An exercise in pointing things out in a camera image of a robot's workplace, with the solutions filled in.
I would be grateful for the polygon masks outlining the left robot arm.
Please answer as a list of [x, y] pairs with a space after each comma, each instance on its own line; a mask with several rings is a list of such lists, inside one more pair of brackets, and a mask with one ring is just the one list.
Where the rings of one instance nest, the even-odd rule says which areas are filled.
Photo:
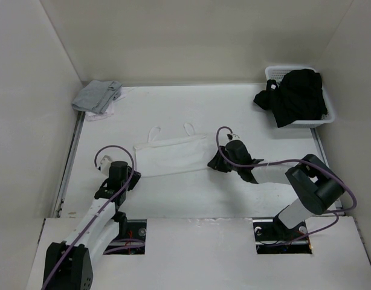
[[124, 161], [110, 163], [108, 177], [96, 191], [78, 226], [61, 242], [52, 242], [45, 253], [42, 289], [90, 289], [94, 264], [112, 240], [127, 236], [127, 217], [119, 211], [141, 178]]

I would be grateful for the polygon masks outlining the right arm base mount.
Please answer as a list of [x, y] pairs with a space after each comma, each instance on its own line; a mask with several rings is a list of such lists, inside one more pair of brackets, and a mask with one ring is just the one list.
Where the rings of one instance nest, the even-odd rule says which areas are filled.
[[257, 254], [312, 254], [305, 221], [292, 229], [279, 225], [272, 219], [253, 220], [254, 239]]

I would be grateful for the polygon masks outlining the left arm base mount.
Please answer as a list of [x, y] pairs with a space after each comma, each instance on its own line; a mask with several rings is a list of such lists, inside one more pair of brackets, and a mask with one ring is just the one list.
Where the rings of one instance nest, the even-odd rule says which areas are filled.
[[105, 255], [144, 255], [147, 220], [129, 220], [108, 245]]

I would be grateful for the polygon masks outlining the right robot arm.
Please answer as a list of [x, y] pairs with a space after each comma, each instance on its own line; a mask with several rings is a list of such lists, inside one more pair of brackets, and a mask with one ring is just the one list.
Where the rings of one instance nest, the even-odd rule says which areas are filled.
[[286, 184], [293, 188], [297, 199], [274, 217], [272, 230], [279, 239], [288, 238], [294, 227], [308, 218], [325, 213], [345, 192], [331, 170], [313, 154], [297, 162], [273, 165], [252, 158], [239, 140], [219, 146], [207, 166], [218, 172], [235, 171], [252, 184]]

